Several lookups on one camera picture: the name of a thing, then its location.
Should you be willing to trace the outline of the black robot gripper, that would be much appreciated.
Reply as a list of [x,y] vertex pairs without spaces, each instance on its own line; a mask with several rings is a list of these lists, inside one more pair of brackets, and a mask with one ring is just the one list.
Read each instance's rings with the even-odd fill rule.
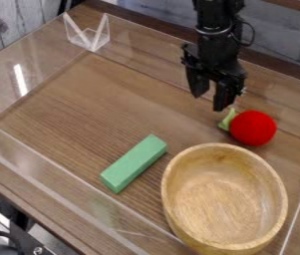
[[214,110],[222,112],[243,94],[247,72],[239,63],[242,35],[232,29],[198,32],[198,42],[182,45],[190,90],[200,98],[216,82]]

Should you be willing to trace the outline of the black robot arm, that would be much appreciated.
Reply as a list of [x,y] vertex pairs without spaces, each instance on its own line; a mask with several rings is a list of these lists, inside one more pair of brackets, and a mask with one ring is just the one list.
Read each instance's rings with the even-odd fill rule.
[[198,13],[198,43],[182,45],[182,63],[192,95],[199,98],[216,83],[214,110],[222,112],[235,103],[246,89],[247,71],[239,62],[239,53],[248,43],[242,41],[243,25],[251,24],[240,17],[244,0],[192,0]]

